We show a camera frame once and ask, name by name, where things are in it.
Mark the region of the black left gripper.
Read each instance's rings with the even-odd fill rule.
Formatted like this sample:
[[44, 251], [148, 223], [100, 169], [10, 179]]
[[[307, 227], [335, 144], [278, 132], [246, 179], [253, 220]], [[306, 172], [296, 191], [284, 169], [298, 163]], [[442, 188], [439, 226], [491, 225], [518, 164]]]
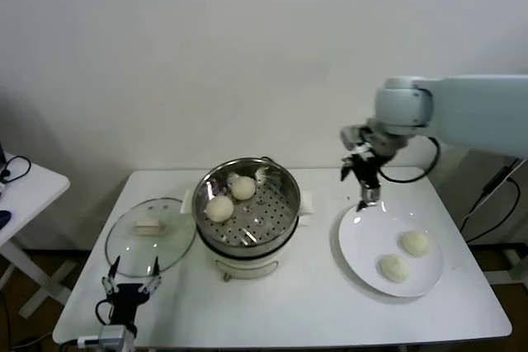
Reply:
[[106, 276], [101, 279], [102, 286], [107, 294], [107, 299], [112, 306], [110, 315], [111, 325], [134, 324], [139, 306], [149, 300], [149, 293], [154, 293], [162, 282], [158, 257], [153, 263], [149, 280], [142, 284], [116, 284], [115, 276], [120, 263], [120, 256], [115, 261]]

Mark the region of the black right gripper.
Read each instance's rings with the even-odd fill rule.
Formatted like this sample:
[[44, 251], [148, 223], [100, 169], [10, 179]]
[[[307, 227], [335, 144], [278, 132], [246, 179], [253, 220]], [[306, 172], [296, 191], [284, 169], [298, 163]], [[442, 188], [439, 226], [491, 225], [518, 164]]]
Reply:
[[379, 203], [378, 170], [378, 159], [372, 153], [351, 154], [342, 159], [340, 181], [344, 181], [349, 175], [353, 175], [361, 184], [360, 200], [356, 205], [357, 212]]

